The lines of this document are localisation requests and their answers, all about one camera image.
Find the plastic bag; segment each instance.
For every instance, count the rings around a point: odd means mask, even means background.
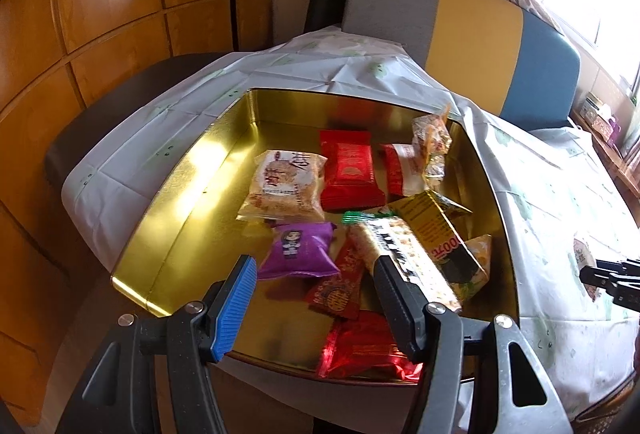
[[[321,222],[319,178],[324,156],[309,152],[268,150],[258,166],[238,219],[264,218],[287,222]]]
[[[442,114],[425,114],[414,118],[415,155],[419,160],[422,178],[430,189],[437,189],[444,179],[444,157],[451,146],[451,136],[447,130],[449,106]]]
[[[371,134],[364,130],[320,131],[321,151],[327,157],[320,195],[324,210],[385,204],[385,193],[378,188],[374,176],[370,138]]]
[[[340,273],[316,284],[306,295],[311,307],[347,319],[358,318],[360,283],[364,263],[349,238],[338,252],[335,265]]]
[[[420,380],[422,364],[412,364],[398,350],[386,319],[373,311],[361,311],[358,320],[336,319],[327,335],[316,375],[347,378],[373,367],[382,367],[400,380]]]
[[[273,229],[271,251],[260,265],[258,279],[326,277],[340,273],[329,257],[333,223],[283,224]]]
[[[491,236],[484,234],[484,236],[474,237],[465,241],[466,247],[476,258],[476,261],[480,264],[486,276],[490,276],[491,271]]]
[[[387,143],[385,153],[386,186],[390,196],[413,196],[425,189],[413,145]]]
[[[429,302],[442,302],[455,313],[462,309],[454,291],[404,220],[388,217],[357,222],[353,214],[347,216],[356,223],[349,226],[348,236],[369,273],[373,274],[381,255],[388,255],[402,278],[416,284]]]

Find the blue stripe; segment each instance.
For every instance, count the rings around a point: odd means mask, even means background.
[[[244,319],[244,314],[249,306],[249,300],[254,294],[257,273],[255,259],[248,257],[234,281],[220,313],[216,316],[215,336],[210,349],[215,363],[222,360],[222,357],[233,349],[242,325],[242,319]]]
[[[580,55],[567,38],[524,11],[520,54],[500,117],[524,130],[567,125],[579,72]]]

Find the dark chair seat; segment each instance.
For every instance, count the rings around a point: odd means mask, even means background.
[[[226,53],[194,53],[163,60],[133,75],[81,112],[50,145],[47,180],[60,194],[66,177],[111,129],[156,96]]]

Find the metal screw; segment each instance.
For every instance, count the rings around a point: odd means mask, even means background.
[[[432,315],[442,315],[447,309],[444,307],[444,304],[440,304],[439,302],[429,302],[427,304],[427,310]]]
[[[199,300],[192,300],[188,304],[184,306],[184,310],[190,314],[195,315],[196,313],[200,313],[204,309],[204,304]]]
[[[498,315],[495,318],[495,323],[505,329],[509,329],[511,326],[513,326],[513,320],[511,320],[511,318],[507,315]]]
[[[135,319],[135,316],[133,316],[131,313],[124,313],[124,315],[120,315],[120,318],[118,318],[118,325],[125,328],[132,325]]]

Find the wooden cabinet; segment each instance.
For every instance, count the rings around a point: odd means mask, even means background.
[[[0,0],[0,396],[24,424],[103,270],[45,179],[51,141],[155,62],[270,41],[271,0]]]

